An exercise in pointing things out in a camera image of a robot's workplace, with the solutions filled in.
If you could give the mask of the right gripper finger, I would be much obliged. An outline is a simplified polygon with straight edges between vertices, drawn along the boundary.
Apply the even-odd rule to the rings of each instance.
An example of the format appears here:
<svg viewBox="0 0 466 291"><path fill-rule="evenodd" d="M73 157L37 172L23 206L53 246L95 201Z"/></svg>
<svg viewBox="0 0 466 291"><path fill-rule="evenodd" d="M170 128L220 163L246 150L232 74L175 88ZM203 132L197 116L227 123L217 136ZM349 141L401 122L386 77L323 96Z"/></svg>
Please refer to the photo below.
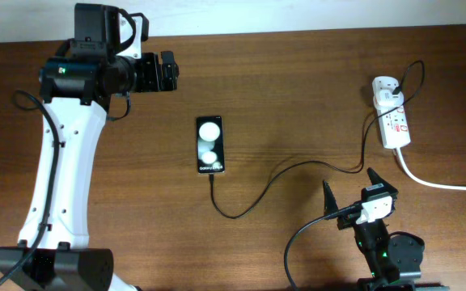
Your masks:
<svg viewBox="0 0 466 291"><path fill-rule="evenodd" d="M380 177L375 170L373 170L371 167L368 167L366 170L366 173L368 174L368 177L371 181L371 184L373 186L381 184L383 186L383 189L389 192L390 194L397 194L398 190L393 187L389 182L384 180L382 177Z"/></svg>
<svg viewBox="0 0 466 291"><path fill-rule="evenodd" d="M339 208L332 189L326 180L323 181L322 185L324 191L324 215L326 217L336 217L339 213Z"/></svg>

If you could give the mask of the black smartphone white circles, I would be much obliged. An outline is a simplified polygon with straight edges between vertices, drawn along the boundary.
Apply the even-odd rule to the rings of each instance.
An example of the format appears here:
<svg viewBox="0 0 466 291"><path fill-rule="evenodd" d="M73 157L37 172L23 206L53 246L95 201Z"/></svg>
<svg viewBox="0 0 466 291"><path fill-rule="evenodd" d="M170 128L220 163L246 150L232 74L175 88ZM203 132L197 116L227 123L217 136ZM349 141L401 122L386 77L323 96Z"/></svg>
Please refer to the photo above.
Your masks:
<svg viewBox="0 0 466 291"><path fill-rule="evenodd" d="M213 175L226 170L221 116L196 118L197 172Z"/></svg>

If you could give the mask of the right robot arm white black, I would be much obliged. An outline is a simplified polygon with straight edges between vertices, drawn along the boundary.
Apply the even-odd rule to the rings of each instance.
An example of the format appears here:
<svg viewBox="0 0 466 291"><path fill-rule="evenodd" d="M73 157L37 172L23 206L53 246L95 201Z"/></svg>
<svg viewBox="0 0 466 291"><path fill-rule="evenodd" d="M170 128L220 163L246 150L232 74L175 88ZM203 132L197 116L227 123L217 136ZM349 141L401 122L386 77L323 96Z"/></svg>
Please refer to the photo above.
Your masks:
<svg viewBox="0 0 466 291"><path fill-rule="evenodd" d="M370 278L359 279L358 290L415 290L425 242L404 231L388 232L384 218L395 211L398 190L367 170L371 186L361 190L361 199L340 209L327 182L323 182L324 214L335 219L337 228L354 230L354 239L371 271Z"/></svg>

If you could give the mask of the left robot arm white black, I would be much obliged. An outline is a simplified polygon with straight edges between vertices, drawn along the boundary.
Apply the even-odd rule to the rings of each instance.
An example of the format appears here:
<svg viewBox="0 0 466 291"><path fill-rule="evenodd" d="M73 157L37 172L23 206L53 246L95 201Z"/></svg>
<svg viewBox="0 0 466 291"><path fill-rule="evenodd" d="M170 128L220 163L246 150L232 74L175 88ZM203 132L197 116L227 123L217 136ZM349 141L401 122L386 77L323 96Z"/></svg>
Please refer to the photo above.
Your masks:
<svg viewBox="0 0 466 291"><path fill-rule="evenodd" d="M173 53L142 51L148 31L141 13L75 6L74 37L46 61L32 97L43 116L40 161L18 242L0 247L2 281L25 290L130 289L111 250L88 245L88 194L112 98L177 88Z"/></svg>

